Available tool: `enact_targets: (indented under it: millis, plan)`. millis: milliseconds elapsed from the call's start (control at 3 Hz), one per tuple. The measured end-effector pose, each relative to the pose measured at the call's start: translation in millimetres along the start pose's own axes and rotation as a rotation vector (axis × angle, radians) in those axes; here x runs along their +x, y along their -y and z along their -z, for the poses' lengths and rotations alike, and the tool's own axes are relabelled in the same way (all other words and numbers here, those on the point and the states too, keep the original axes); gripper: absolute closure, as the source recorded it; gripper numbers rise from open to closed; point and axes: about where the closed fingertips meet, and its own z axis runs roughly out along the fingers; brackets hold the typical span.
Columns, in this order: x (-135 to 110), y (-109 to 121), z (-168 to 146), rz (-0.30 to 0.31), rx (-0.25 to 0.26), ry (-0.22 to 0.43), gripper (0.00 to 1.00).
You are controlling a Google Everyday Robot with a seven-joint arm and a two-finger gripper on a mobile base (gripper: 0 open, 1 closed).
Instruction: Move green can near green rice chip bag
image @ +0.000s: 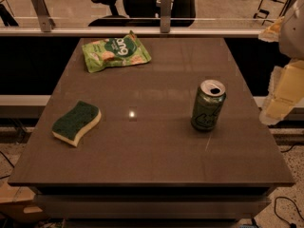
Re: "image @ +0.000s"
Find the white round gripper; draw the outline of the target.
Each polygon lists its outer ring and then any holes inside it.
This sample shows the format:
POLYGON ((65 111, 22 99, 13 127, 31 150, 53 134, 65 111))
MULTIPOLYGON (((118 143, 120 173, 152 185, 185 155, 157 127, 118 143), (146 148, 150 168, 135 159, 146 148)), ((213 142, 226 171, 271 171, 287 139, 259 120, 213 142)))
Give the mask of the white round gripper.
POLYGON ((268 96, 259 119, 263 124, 282 121, 304 98, 304 0, 296 0, 273 24, 263 30, 258 39, 279 43, 279 50, 291 60, 285 67, 275 66, 271 73, 268 96))

